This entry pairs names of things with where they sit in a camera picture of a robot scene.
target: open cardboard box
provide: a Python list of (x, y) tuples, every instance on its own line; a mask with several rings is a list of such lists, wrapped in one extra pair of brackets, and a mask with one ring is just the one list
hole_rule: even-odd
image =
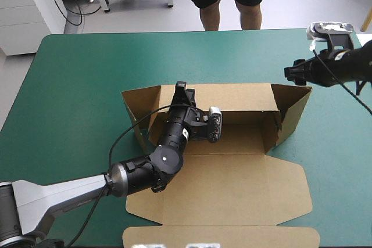
[[(125, 248), (162, 243), (185, 248), (189, 243), (233, 247), (318, 247), (312, 228), (277, 225), (311, 212), (312, 201), (300, 165), (265, 155), (296, 128), (311, 89), (276, 84), (198, 84), (196, 105), (217, 106), (223, 113), (221, 140), (190, 141), (184, 166), (165, 191), (150, 189), (127, 198), (128, 212), (162, 226), (131, 227)], [(122, 93), (132, 121), (171, 103), (174, 85)], [(141, 146), (156, 143), (167, 110), (135, 130)]]

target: white tile floor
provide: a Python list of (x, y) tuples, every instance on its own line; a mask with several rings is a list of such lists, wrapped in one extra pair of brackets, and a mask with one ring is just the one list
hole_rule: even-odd
[[(88, 5), (81, 0), (86, 12), (99, 3)], [(305, 28), (312, 21), (347, 21), (356, 32), (372, 0), (264, 0), (262, 28)], [(190, 0), (174, 0), (168, 8), (166, 0), (116, 0), (110, 3), (111, 12), (86, 16), (78, 28), (66, 25), (66, 33), (126, 33), (157, 31), (202, 30), (198, 10)], [(222, 0), (221, 30), (238, 30), (239, 14), (234, 0)], [(372, 33), (372, 24), (367, 33)], [(33, 59), (33, 55), (6, 57), (0, 50), (0, 128), (9, 113), (17, 92)]]

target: wooden table leg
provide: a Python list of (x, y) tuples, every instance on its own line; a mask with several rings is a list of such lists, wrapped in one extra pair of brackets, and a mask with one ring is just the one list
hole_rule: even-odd
[(370, 12), (368, 13), (366, 19), (364, 20), (364, 23), (363, 23), (362, 27), (360, 28), (360, 30), (362, 32), (365, 32), (367, 30), (367, 27), (371, 23), (371, 21), (372, 21), (372, 7), (371, 7)]

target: black cable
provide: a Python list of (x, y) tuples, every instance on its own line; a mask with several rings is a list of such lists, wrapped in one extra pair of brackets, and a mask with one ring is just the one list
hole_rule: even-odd
[(93, 15), (94, 13), (98, 12), (100, 10), (101, 6), (97, 8), (97, 10), (94, 10), (93, 12), (89, 12), (89, 13), (76, 13), (74, 11), (71, 11), (69, 8), (66, 7), (66, 10), (71, 12), (72, 14), (77, 14), (77, 15), (83, 15), (83, 16), (87, 16), (87, 15)]
[(71, 12), (72, 14), (82, 15), (82, 16), (88, 16), (88, 15), (93, 15), (94, 13), (98, 12), (98, 11), (100, 10), (101, 6), (99, 6), (99, 7), (97, 8), (97, 10), (94, 10), (93, 12), (89, 12), (89, 13), (82, 13), (82, 12), (81, 12), (81, 9), (79, 9), (80, 12), (77, 13), (77, 12), (74, 12), (74, 11), (70, 10), (70, 9), (67, 8), (67, 7), (65, 7), (65, 8), (66, 8), (67, 11)]
[(139, 123), (141, 123), (142, 121), (144, 121), (146, 118), (148, 118), (152, 114), (157, 113), (158, 111), (163, 110), (163, 109), (166, 109), (168, 107), (190, 107), (192, 109), (199, 110), (203, 115), (205, 115), (205, 113), (203, 112), (203, 110), (199, 109), (198, 107), (194, 107), (194, 106), (190, 106), (190, 105), (167, 105), (167, 106), (163, 106), (163, 107), (160, 107), (160, 108), (158, 108), (156, 110), (153, 110), (153, 111), (149, 112), (148, 114), (146, 114), (145, 116), (143, 116), (143, 118), (141, 118), (136, 123), (134, 123), (131, 127), (129, 127), (128, 129), (126, 129), (123, 133), (121, 133), (121, 135), (119, 137), (117, 137), (117, 139), (114, 141), (114, 143), (111, 146), (110, 151), (109, 151), (109, 171), (108, 171), (109, 172), (109, 178), (111, 178), (112, 152), (113, 152), (113, 149), (115, 148), (115, 146), (117, 145), (117, 143), (121, 140), (121, 138), (124, 137), (126, 133), (128, 133), (130, 130), (132, 130), (134, 127), (136, 127)]
[(331, 74), (331, 76), (335, 79), (335, 81), (344, 88), (351, 96), (354, 97), (371, 115), (372, 115), (372, 110), (365, 104), (363, 103), (362, 100), (360, 100), (349, 88), (347, 88), (336, 76), (335, 74), (331, 71), (331, 69), (328, 68), (328, 66), (324, 63), (324, 61), (320, 58), (320, 56), (316, 53), (315, 50), (313, 50), (313, 53), (315, 56), (318, 58), (318, 60), (323, 64), (323, 66), (327, 69), (327, 71)]
[(67, 22), (69, 22), (69, 23), (72, 24), (73, 26), (79, 26), (79, 25), (81, 25), (81, 24), (83, 23), (83, 16), (82, 16), (82, 15), (80, 15), (80, 22), (79, 22), (79, 23), (73, 23), (72, 21), (70, 21), (70, 20), (65, 16), (65, 14), (63, 14), (62, 10), (60, 9), (60, 7), (59, 7), (59, 5), (58, 5), (58, 3), (57, 3), (57, 0), (54, 0), (54, 3), (56, 3), (56, 6), (57, 6), (58, 10), (60, 11), (61, 15), (66, 19)]
[(94, 202), (94, 204), (93, 204), (93, 206), (92, 206), (92, 208), (91, 208), (91, 211), (89, 212), (89, 214), (88, 214), (88, 216), (86, 217), (86, 219), (85, 219), (83, 225), (81, 226), (79, 232), (78, 232), (78, 233), (76, 234), (76, 236), (75, 236), (75, 237), (70, 241), (70, 243), (67, 244), (66, 248), (70, 248), (71, 245), (74, 244), (75, 241), (76, 241), (76, 240), (80, 237), (80, 235), (83, 233), (83, 230), (84, 230), (85, 227), (87, 226), (87, 224), (88, 224), (90, 218), (92, 217), (93, 212), (94, 212), (94, 210), (95, 210), (95, 208), (96, 208), (96, 206), (97, 206), (99, 200), (101, 199), (103, 193), (105, 193), (105, 190), (106, 190), (106, 189), (107, 189), (107, 185), (105, 185), (105, 186), (102, 188), (101, 192), (99, 193), (97, 199), (95, 200), (95, 202)]

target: white cabinet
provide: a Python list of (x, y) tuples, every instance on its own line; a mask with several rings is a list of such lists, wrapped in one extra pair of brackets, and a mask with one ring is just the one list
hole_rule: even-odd
[[(62, 0), (56, 0), (62, 13)], [(0, 48), (6, 55), (36, 52), (49, 34), (62, 34), (66, 19), (54, 0), (0, 0)]]

